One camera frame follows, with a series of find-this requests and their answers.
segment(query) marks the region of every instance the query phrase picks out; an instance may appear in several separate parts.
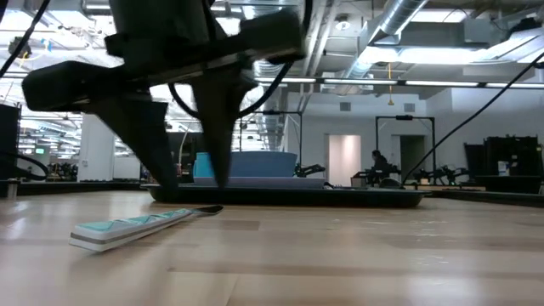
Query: black metal frame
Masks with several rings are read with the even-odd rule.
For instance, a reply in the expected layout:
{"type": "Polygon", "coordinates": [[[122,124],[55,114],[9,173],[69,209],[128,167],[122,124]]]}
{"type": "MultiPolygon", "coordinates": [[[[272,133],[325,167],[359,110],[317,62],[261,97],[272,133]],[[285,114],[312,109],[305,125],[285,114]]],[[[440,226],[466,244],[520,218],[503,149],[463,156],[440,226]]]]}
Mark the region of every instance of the black metal frame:
{"type": "MultiPolygon", "coordinates": [[[[301,111],[281,111],[281,110],[264,110],[254,111],[252,114],[263,114],[266,116],[281,116],[281,115],[298,115],[300,122],[298,123],[298,163],[303,165],[303,113],[301,111]]],[[[240,119],[240,150],[241,150],[241,127],[244,122],[240,119]]]]}
{"type": "MultiPolygon", "coordinates": [[[[380,119],[394,119],[396,121],[413,121],[414,119],[417,120],[429,120],[431,122],[431,133],[432,133],[432,141],[433,141],[433,147],[436,145],[436,134],[434,130],[434,117],[432,116],[376,116],[376,119],[374,121],[375,123],[375,129],[376,129],[376,150],[380,150],[380,131],[379,131],[379,121],[380,119]]],[[[436,150],[433,151],[433,173],[436,172],[436,150]]]]}

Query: ceiling light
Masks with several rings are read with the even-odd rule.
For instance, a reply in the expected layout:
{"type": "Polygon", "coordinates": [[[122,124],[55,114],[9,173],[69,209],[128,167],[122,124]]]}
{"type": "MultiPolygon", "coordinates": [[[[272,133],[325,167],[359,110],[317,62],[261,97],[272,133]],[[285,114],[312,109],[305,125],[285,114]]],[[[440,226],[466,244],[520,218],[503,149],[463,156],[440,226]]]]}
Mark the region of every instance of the ceiling light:
{"type": "Polygon", "coordinates": [[[284,77],[283,82],[314,83],[313,77],[284,77]]]}
{"type": "Polygon", "coordinates": [[[453,9],[422,9],[411,19],[411,22],[446,22],[458,23],[467,18],[467,14],[472,13],[472,9],[460,10],[453,9]]]}
{"type": "Polygon", "coordinates": [[[410,64],[466,65],[478,59],[478,51],[465,48],[406,48],[399,62],[410,64]]]}
{"type": "Polygon", "coordinates": [[[348,14],[337,15],[337,17],[335,18],[335,21],[337,22],[335,27],[337,28],[337,30],[344,31],[344,30],[347,30],[351,26],[351,24],[348,21],[348,17],[349,17],[348,14]]]}
{"type": "Polygon", "coordinates": [[[394,63],[396,61],[399,61],[397,50],[379,47],[366,47],[357,59],[357,62],[361,65],[376,64],[378,62],[394,63]]]}
{"type": "MultiPolygon", "coordinates": [[[[487,83],[487,88],[505,88],[507,86],[506,83],[487,83]]],[[[544,83],[514,83],[510,88],[516,88],[516,89],[544,89],[544,83]]]]}
{"type": "Polygon", "coordinates": [[[108,4],[89,4],[85,9],[111,9],[108,4]]]}
{"type": "Polygon", "coordinates": [[[337,25],[335,27],[339,31],[344,31],[344,30],[349,29],[350,26],[351,26],[351,24],[348,21],[340,21],[340,22],[337,23],[337,25]]]}
{"type": "Polygon", "coordinates": [[[440,82],[440,81],[406,81],[410,86],[436,86],[436,87],[476,87],[477,82],[440,82]]]}
{"type": "Polygon", "coordinates": [[[536,36],[511,38],[505,42],[498,43],[491,48],[479,50],[474,60],[477,60],[477,61],[498,60],[502,56],[509,54],[513,50],[516,50],[522,47],[523,45],[532,41],[535,38],[536,36]]]}
{"type": "Polygon", "coordinates": [[[395,80],[349,80],[349,79],[325,79],[323,81],[326,84],[348,84],[348,85],[396,85],[395,80]]]}
{"type": "Polygon", "coordinates": [[[31,121],[31,120],[21,120],[19,123],[21,128],[31,128],[31,129],[39,129],[40,126],[37,124],[37,122],[31,121]]]}
{"type": "Polygon", "coordinates": [[[240,20],[237,18],[216,18],[215,19],[223,28],[228,36],[233,36],[240,33],[240,20]]]}
{"type": "MultiPolygon", "coordinates": [[[[224,6],[212,6],[212,11],[224,12],[227,8],[224,6]]],[[[231,12],[241,13],[241,8],[230,8],[231,12]]]]}

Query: wooden table surface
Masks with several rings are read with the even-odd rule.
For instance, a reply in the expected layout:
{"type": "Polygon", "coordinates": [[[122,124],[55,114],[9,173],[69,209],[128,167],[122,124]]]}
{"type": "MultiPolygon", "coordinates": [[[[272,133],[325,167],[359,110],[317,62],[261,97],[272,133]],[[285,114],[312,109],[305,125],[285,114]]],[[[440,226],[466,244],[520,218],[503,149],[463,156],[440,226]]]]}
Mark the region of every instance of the wooden table surface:
{"type": "Polygon", "coordinates": [[[68,245],[78,223],[172,210],[151,203],[138,191],[0,201],[2,305],[544,305],[536,208],[227,207],[105,253],[68,245]]]}

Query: black cable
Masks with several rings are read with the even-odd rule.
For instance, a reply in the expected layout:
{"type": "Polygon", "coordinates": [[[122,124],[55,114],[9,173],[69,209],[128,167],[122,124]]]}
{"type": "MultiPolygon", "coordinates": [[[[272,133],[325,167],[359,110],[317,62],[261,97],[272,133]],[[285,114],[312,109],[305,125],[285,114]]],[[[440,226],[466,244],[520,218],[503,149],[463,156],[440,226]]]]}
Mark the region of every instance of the black cable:
{"type": "Polygon", "coordinates": [[[15,177],[18,177],[18,178],[25,177],[27,179],[38,180],[39,181],[39,180],[45,180],[49,175],[49,169],[45,165],[43,165],[41,162],[39,162],[39,161],[37,161],[37,160],[35,160],[33,158],[30,158],[28,156],[23,156],[23,155],[20,155],[20,154],[4,152],[4,151],[0,151],[0,155],[25,160],[27,162],[30,162],[30,163],[38,166],[43,171],[43,175],[36,175],[36,174],[31,173],[28,170],[19,168],[19,167],[15,166],[15,165],[9,165],[10,167],[13,167],[15,169],[15,171],[16,171],[15,177]]]}
{"type": "Polygon", "coordinates": [[[482,108],[480,108],[478,111],[476,111],[473,115],[471,115],[469,118],[467,118],[464,122],[453,128],[449,133],[447,133],[437,144],[434,145],[434,147],[427,152],[427,154],[406,174],[405,179],[403,179],[402,184],[404,185],[406,183],[406,180],[410,177],[410,175],[416,171],[419,166],[425,160],[433,154],[433,152],[436,151],[436,148],[439,147],[439,145],[442,145],[453,133],[457,132],[460,128],[464,127],[467,123],[471,122],[475,117],[477,117],[479,114],[481,114],[483,111],[485,111],[490,105],[492,105],[495,101],[497,101],[502,94],[504,94],[515,82],[517,82],[527,71],[529,71],[536,63],[538,63],[542,58],[544,58],[544,53],[540,54],[536,57],[530,64],[528,64],[512,81],[510,81],[507,86],[505,86],[501,91],[499,91],[495,97],[493,97],[489,102],[487,102],[482,108]]]}
{"type": "MultiPolygon", "coordinates": [[[[313,6],[314,6],[313,0],[305,0],[304,16],[303,16],[303,23],[302,23],[304,36],[306,36],[306,33],[308,32],[309,24],[310,24],[310,21],[312,20],[312,10],[314,9],[313,6]]],[[[212,31],[215,31],[215,28],[211,28],[210,26],[208,26],[208,31],[210,31],[210,33],[213,34],[212,31]]],[[[294,62],[289,62],[284,64],[283,67],[281,67],[280,73],[278,73],[278,75],[275,77],[274,81],[270,84],[266,92],[264,92],[263,96],[259,98],[259,100],[257,100],[257,102],[255,102],[253,105],[247,107],[245,110],[240,111],[240,113],[238,113],[238,118],[247,116],[253,113],[254,111],[257,111],[261,106],[263,106],[264,102],[266,102],[266,100],[268,100],[270,96],[272,96],[272,94],[278,88],[278,86],[280,86],[281,80],[283,79],[284,76],[287,75],[287,73],[289,72],[293,64],[294,62]]],[[[170,94],[173,96],[173,99],[176,100],[176,102],[179,104],[182,110],[187,112],[187,114],[189,114],[190,116],[193,116],[194,118],[198,119],[198,112],[196,110],[192,110],[179,97],[173,83],[168,84],[168,89],[170,90],[170,94]]]]}
{"type": "MultiPolygon", "coordinates": [[[[29,26],[28,29],[26,29],[25,35],[23,35],[23,37],[20,39],[19,44],[17,44],[17,47],[15,47],[14,52],[8,57],[8,59],[3,64],[2,68],[0,69],[0,79],[6,74],[9,67],[14,63],[15,59],[17,58],[17,55],[19,55],[19,53],[21,52],[23,47],[28,43],[28,40],[31,38],[31,35],[34,32],[34,28],[36,27],[37,23],[40,22],[40,19],[42,18],[43,13],[45,13],[45,10],[47,9],[47,7],[49,5],[49,2],[50,2],[50,0],[43,0],[42,5],[40,6],[38,11],[36,12],[36,15],[34,16],[34,18],[32,19],[31,26],[29,26]]],[[[47,167],[45,167],[45,165],[43,165],[39,161],[31,159],[30,157],[26,157],[26,156],[23,156],[23,155],[14,154],[14,153],[6,152],[6,151],[0,151],[0,155],[8,156],[8,157],[15,157],[15,158],[20,158],[20,159],[26,160],[28,162],[31,162],[31,163],[35,164],[36,166],[38,166],[39,168],[41,168],[43,170],[44,175],[43,176],[38,176],[38,175],[35,175],[35,174],[32,174],[32,173],[29,173],[26,170],[20,169],[20,168],[14,166],[14,165],[10,165],[11,167],[16,167],[19,170],[19,173],[23,173],[29,179],[44,180],[49,175],[49,170],[48,170],[47,167]]]]}
{"type": "Polygon", "coordinates": [[[462,11],[463,13],[465,13],[465,16],[467,16],[467,18],[470,18],[470,15],[467,13],[467,11],[466,11],[464,8],[458,7],[458,8],[454,8],[449,14],[447,14],[447,15],[444,17],[444,19],[442,20],[442,22],[445,22],[446,20],[448,20],[448,18],[449,18],[453,13],[455,13],[455,12],[458,11],[458,10],[462,11]]]}
{"type": "Polygon", "coordinates": [[[8,9],[8,0],[0,0],[0,23],[2,23],[3,16],[8,9]]]}
{"type": "Polygon", "coordinates": [[[499,29],[499,30],[501,30],[501,31],[504,31],[504,32],[510,32],[510,29],[503,29],[503,28],[501,28],[501,27],[496,23],[496,21],[494,21],[494,20],[490,20],[490,21],[491,21],[491,24],[492,24],[493,26],[495,26],[495,28],[497,28],[497,29],[499,29]]]}
{"type": "Polygon", "coordinates": [[[36,27],[37,23],[40,22],[40,19],[43,16],[43,13],[45,13],[45,10],[47,9],[49,5],[50,0],[44,0],[42,2],[42,5],[40,6],[40,9],[37,11],[36,15],[34,16],[34,19],[32,19],[31,26],[26,29],[25,35],[20,39],[19,44],[17,47],[15,47],[14,52],[8,57],[6,62],[3,64],[2,69],[0,69],[0,78],[3,78],[3,75],[6,74],[11,64],[14,63],[15,59],[17,58],[17,55],[21,52],[23,47],[28,43],[28,40],[31,38],[32,33],[34,32],[34,28],[36,27]]]}
{"type": "Polygon", "coordinates": [[[192,110],[179,96],[178,91],[176,90],[176,85],[174,83],[168,84],[168,89],[170,89],[170,94],[172,95],[173,99],[178,102],[178,105],[181,107],[182,110],[184,110],[189,116],[193,116],[196,119],[199,119],[198,112],[196,110],[192,110]]]}

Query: fluorescent light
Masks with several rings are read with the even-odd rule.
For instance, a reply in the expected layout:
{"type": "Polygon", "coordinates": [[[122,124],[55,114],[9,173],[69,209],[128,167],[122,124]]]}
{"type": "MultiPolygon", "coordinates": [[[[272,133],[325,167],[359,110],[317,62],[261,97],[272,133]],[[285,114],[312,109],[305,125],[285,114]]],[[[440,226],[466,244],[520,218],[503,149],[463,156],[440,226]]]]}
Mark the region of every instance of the fluorescent light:
{"type": "Polygon", "coordinates": [[[37,122],[31,121],[31,120],[25,120],[22,119],[20,121],[20,127],[21,128],[31,128],[31,129],[39,129],[40,125],[37,122]]]}
{"type": "MultiPolygon", "coordinates": [[[[218,11],[218,12],[225,12],[227,8],[223,6],[217,6],[217,7],[212,6],[212,10],[218,11]]],[[[241,8],[230,8],[230,11],[234,13],[241,13],[241,8]]]]}
{"type": "Polygon", "coordinates": [[[335,27],[339,31],[347,30],[347,29],[349,29],[350,26],[351,26],[351,24],[349,22],[347,22],[347,21],[340,21],[335,25],[335,27]]]}
{"type": "Polygon", "coordinates": [[[108,4],[89,4],[85,9],[111,9],[108,4]]]}
{"type": "Polygon", "coordinates": [[[315,83],[313,77],[284,77],[282,82],[296,82],[296,83],[315,83]]]}
{"type": "Polygon", "coordinates": [[[360,65],[368,65],[377,62],[394,63],[398,60],[399,56],[394,48],[366,47],[359,55],[357,62],[360,65]]]}
{"type": "Polygon", "coordinates": [[[465,48],[406,48],[399,62],[411,64],[466,65],[479,57],[479,51],[465,48]]]}
{"type": "Polygon", "coordinates": [[[252,20],[255,18],[255,9],[253,9],[253,7],[251,6],[243,6],[242,12],[244,13],[244,17],[246,17],[247,20],[252,20]]]}
{"type": "MultiPolygon", "coordinates": [[[[275,77],[266,77],[266,76],[258,76],[255,77],[255,81],[257,82],[273,82],[275,80],[275,77]]],[[[281,82],[283,83],[315,83],[317,81],[314,77],[284,77],[281,82]]]]}
{"type": "Polygon", "coordinates": [[[411,22],[446,22],[458,23],[465,18],[467,14],[472,12],[471,9],[461,11],[457,8],[452,9],[422,9],[411,19],[411,22]]]}
{"type": "Polygon", "coordinates": [[[216,18],[215,19],[223,28],[228,36],[233,36],[240,33],[240,20],[237,18],[216,18]]]}
{"type": "MultiPolygon", "coordinates": [[[[505,88],[506,83],[487,83],[487,88],[505,88]]],[[[514,83],[510,88],[517,89],[544,89],[544,83],[514,83]]]]}
{"type": "Polygon", "coordinates": [[[437,86],[437,87],[476,87],[477,82],[440,82],[440,81],[406,81],[410,86],[437,86]]]}
{"type": "Polygon", "coordinates": [[[374,79],[365,79],[365,80],[347,80],[347,79],[325,79],[323,80],[325,84],[348,84],[348,85],[396,85],[397,81],[395,80],[374,80],[374,79]]]}
{"type": "MultiPolygon", "coordinates": [[[[2,18],[0,28],[2,30],[22,30],[25,31],[32,23],[32,17],[21,11],[14,9],[6,9],[2,18]]],[[[41,23],[36,25],[36,31],[46,31],[48,28],[41,23]]]]}
{"type": "Polygon", "coordinates": [[[536,38],[535,36],[511,38],[505,42],[496,44],[495,46],[491,48],[479,50],[478,56],[474,60],[475,61],[498,60],[502,56],[512,52],[513,50],[523,46],[524,44],[528,43],[529,41],[535,38],[536,38]]]}

